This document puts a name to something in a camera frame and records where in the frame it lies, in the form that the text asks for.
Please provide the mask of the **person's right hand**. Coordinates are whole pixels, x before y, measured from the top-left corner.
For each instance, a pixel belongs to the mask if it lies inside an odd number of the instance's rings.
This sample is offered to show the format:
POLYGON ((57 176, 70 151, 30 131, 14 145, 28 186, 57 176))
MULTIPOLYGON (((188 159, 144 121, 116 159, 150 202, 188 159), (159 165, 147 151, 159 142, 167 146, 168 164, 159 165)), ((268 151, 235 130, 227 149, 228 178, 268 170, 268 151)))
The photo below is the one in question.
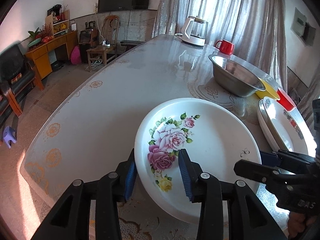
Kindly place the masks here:
POLYGON ((289 213, 289 220, 287 221, 288 239, 293 239, 299 233, 302 233, 307 226, 313 224, 317 219, 317 216, 306 218, 305 215, 295 212, 289 213))

